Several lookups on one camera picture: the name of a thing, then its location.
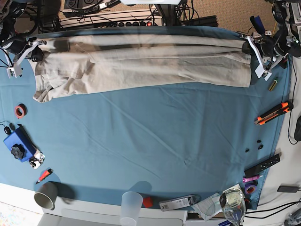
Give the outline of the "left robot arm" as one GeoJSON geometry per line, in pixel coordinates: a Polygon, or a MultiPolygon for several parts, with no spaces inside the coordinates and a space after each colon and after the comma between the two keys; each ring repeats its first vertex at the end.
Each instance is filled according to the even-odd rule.
{"type": "Polygon", "coordinates": [[[299,0],[274,0],[272,14],[278,31],[273,34],[264,28],[261,19],[250,17],[256,30],[251,35],[239,32],[239,37],[246,40],[242,50],[255,55],[259,65],[255,69],[258,78],[267,80],[272,69],[283,64],[288,55],[301,57],[301,2],[299,0]]]}

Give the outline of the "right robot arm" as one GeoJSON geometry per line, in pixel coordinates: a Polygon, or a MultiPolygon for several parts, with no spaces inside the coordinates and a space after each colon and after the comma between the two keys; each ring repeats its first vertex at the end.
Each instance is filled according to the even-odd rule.
{"type": "Polygon", "coordinates": [[[41,8],[40,0],[2,0],[0,2],[0,50],[4,56],[8,57],[6,62],[0,61],[1,68],[14,65],[9,53],[17,56],[32,46],[36,38],[32,38],[31,35],[41,24],[41,8]],[[34,26],[27,32],[17,32],[15,30],[16,20],[26,13],[29,3],[36,6],[35,16],[31,17],[34,26]]]}

